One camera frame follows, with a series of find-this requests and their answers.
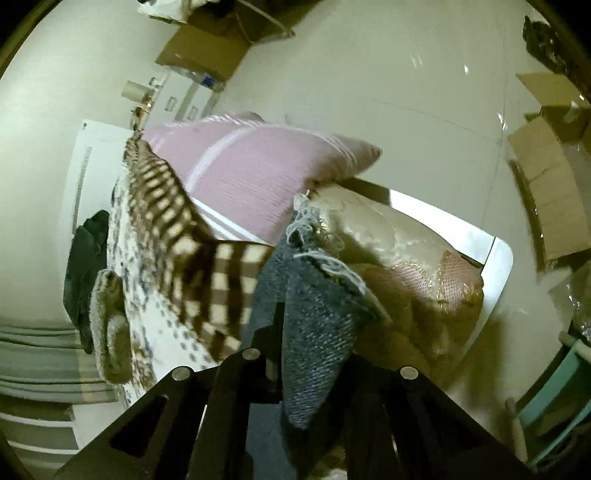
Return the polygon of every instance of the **open cardboard box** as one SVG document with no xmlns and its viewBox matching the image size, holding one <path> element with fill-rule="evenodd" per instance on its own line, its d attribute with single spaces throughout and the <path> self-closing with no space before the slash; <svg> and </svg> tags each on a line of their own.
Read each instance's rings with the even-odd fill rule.
<svg viewBox="0 0 591 480">
<path fill-rule="evenodd" d="M 168 41 L 156 63 L 206 72 L 225 82 L 250 46 L 235 17 L 218 18 L 207 9 L 197 8 Z"/>
<path fill-rule="evenodd" d="M 591 105 L 563 75 L 518 78 L 542 104 L 540 114 L 509 143 L 538 237 L 534 240 L 548 264 L 591 248 Z"/>
</svg>

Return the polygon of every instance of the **white cabinet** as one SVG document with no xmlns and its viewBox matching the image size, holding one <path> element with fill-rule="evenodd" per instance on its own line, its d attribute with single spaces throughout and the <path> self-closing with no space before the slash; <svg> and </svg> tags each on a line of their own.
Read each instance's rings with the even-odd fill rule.
<svg viewBox="0 0 591 480">
<path fill-rule="evenodd" d="M 175 121 L 195 121 L 202 117 L 213 92 L 170 71 L 162 87 L 156 92 L 154 105 L 144 127 Z"/>
</svg>

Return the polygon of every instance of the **checkered fabric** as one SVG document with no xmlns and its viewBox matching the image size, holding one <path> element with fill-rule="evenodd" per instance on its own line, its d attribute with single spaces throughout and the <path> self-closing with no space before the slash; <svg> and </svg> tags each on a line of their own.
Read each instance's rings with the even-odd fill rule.
<svg viewBox="0 0 591 480">
<path fill-rule="evenodd" d="M 223 360 L 240 347 L 258 274 L 273 247 L 215 239 L 174 170 L 141 133 L 128 140 L 124 166 L 131 223 L 154 287 L 212 358 Z"/>
</svg>

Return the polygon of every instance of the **pink pillow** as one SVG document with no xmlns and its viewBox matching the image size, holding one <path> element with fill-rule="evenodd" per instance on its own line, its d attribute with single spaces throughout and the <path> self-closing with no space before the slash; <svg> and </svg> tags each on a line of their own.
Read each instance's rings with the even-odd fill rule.
<svg viewBox="0 0 591 480">
<path fill-rule="evenodd" d="M 272 245 L 296 193 L 352 177 L 382 153 L 360 140 L 268 124 L 255 113 L 149 127 L 144 140 L 175 169 L 217 236 Z"/>
</svg>

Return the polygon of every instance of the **clear plastic wrap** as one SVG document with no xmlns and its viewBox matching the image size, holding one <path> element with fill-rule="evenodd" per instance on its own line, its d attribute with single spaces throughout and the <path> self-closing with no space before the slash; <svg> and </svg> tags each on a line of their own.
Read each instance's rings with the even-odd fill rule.
<svg viewBox="0 0 591 480">
<path fill-rule="evenodd" d="M 591 260 L 550 290 L 556 309 L 591 345 Z"/>
</svg>

